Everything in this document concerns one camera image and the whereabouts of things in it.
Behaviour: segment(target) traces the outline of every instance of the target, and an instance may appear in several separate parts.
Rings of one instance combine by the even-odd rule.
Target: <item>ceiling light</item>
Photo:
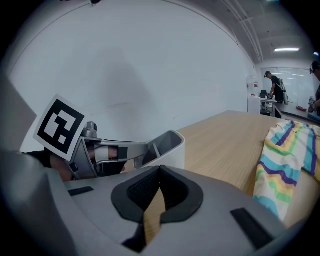
[[[274,51],[275,52],[297,52],[299,51],[299,48],[277,48]]]

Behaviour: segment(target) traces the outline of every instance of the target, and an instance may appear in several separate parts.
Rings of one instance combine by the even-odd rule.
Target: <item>striped cloth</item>
[[[253,198],[284,220],[303,168],[320,181],[320,128],[295,121],[278,123],[264,140]]]

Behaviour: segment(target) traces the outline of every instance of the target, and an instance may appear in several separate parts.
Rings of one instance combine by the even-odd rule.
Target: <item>person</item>
[[[88,148],[88,153],[89,153],[90,159],[93,161],[95,159],[95,150]],[[56,170],[60,174],[60,177],[63,182],[69,182],[73,180],[73,175],[70,172],[68,166],[66,165],[65,160],[59,157],[58,155],[52,153],[47,148],[45,148],[42,151],[33,151],[33,152],[27,152],[24,154],[30,155],[38,159],[44,167],[52,168]],[[108,157],[117,158],[118,157],[117,149],[109,146]]]
[[[320,63],[318,61],[314,61],[312,63],[312,69],[310,69],[310,73],[313,73],[320,81]],[[320,85],[315,93],[315,102],[310,105],[308,111],[309,113],[316,112],[316,114],[320,116]]]
[[[270,98],[272,99],[275,96],[277,103],[283,104],[284,102],[284,93],[280,86],[280,80],[275,75],[272,75],[270,71],[265,72],[265,77],[269,78],[272,81],[272,88],[270,91]]]

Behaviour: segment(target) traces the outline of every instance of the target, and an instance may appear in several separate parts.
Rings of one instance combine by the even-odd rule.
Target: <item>colorful striped towel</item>
[[[301,168],[320,181],[320,128],[295,121],[278,123],[264,140],[253,198],[284,220]]]

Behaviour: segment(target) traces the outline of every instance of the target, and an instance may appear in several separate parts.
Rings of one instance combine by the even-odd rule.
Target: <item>white ceiling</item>
[[[255,63],[259,62],[253,44],[239,20],[226,6],[224,0],[180,0],[192,2],[193,5],[205,9],[213,14],[229,30],[235,34],[237,40],[243,45]],[[233,6],[242,6],[250,19],[257,34],[258,43],[264,60],[286,59],[311,59],[314,48],[312,43],[296,20],[287,12],[279,1],[267,0],[226,0]],[[274,52],[275,48],[300,48],[299,52]]]

